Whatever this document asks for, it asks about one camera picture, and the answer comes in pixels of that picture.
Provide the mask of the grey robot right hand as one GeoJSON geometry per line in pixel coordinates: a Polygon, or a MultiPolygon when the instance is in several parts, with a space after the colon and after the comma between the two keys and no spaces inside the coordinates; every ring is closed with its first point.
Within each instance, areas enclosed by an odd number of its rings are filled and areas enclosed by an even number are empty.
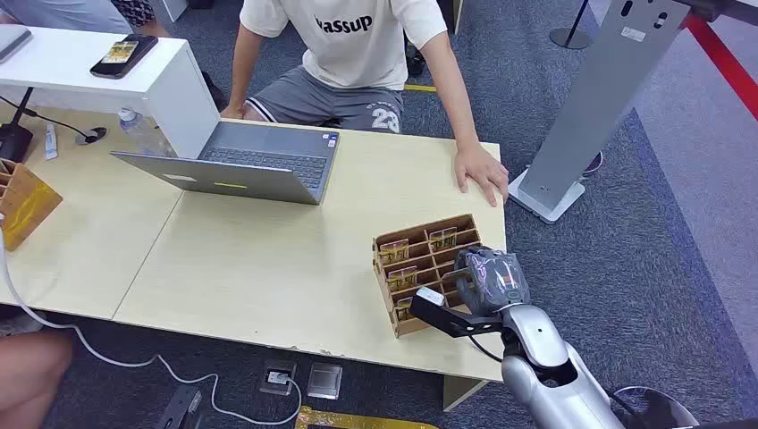
{"type": "Polygon", "coordinates": [[[530,304],[526,277],[514,253],[471,246],[455,258],[457,293],[473,315],[489,316],[507,307],[530,304]]]}

